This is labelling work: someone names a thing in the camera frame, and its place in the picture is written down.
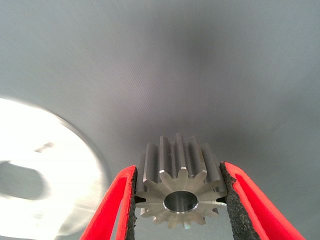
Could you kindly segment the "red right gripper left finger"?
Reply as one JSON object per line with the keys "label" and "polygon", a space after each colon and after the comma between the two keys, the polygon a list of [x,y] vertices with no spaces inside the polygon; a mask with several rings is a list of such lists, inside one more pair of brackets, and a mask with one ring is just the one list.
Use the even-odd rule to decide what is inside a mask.
{"label": "red right gripper left finger", "polygon": [[117,240],[135,238],[137,175],[135,165],[128,166],[117,174],[81,235],[82,240],[110,240],[115,223]]}

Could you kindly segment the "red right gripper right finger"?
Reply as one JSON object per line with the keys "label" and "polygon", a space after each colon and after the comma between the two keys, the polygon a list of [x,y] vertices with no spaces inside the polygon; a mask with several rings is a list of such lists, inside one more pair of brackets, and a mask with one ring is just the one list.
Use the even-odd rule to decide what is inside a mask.
{"label": "red right gripper right finger", "polygon": [[238,166],[221,162],[227,212],[235,240],[303,240],[256,183]]}

